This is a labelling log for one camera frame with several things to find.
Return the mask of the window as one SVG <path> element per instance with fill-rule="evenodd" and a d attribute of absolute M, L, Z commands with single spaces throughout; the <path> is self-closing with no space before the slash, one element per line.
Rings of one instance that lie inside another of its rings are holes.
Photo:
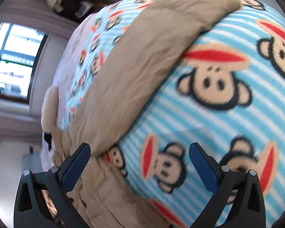
<path fill-rule="evenodd" d="M 0 23 L 0 98 L 28 104 L 34 74 L 48 35 L 34 28 Z"/>

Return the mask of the blue striped monkey blanket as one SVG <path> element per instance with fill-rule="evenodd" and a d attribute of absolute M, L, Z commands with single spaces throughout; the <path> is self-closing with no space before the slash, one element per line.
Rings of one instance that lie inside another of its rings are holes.
<path fill-rule="evenodd" d="M 67 94 L 66 129 L 104 61 L 135 17 L 155 0 L 123 0 L 96 13 Z M 201 32 L 152 93 L 128 142 L 140 154 L 147 191 L 190 227 L 212 197 L 189 158 L 198 143 L 220 166 L 254 170 L 266 227 L 285 212 L 285 19 L 256 0 Z"/>

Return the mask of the grey curtain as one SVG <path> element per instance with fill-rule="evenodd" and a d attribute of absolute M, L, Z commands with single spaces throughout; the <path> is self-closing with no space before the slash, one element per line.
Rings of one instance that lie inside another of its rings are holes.
<path fill-rule="evenodd" d="M 2 22 L 35 28 L 66 40 L 78 27 L 78 23 L 54 13 L 43 0 L 4 0 L 0 4 Z"/>

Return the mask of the black garment on bed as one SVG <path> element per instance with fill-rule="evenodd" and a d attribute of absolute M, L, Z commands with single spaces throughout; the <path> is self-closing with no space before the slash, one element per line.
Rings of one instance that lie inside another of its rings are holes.
<path fill-rule="evenodd" d="M 52 149 L 52 134 L 44 132 L 43 139 L 47 144 L 48 151 Z"/>

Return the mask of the beige quilted puffer jacket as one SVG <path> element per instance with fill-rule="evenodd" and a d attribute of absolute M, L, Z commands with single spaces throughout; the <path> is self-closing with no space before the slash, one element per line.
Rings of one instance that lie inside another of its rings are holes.
<path fill-rule="evenodd" d="M 89 227 L 186 227 L 163 197 L 145 196 L 140 151 L 147 143 L 126 138 L 189 44 L 238 8 L 238 0 L 153 1 L 113 47 L 70 125 L 52 131 L 54 164 L 88 144 L 71 196 Z"/>

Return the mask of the round cream pleated cushion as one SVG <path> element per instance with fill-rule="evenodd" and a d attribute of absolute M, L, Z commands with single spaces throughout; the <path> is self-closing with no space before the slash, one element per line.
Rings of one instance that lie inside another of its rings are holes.
<path fill-rule="evenodd" d="M 59 88 L 52 86 L 47 89 L 41 108 L 41 127 L 43 132 L 52 133 L 56 126 L 59 105 Z"/>

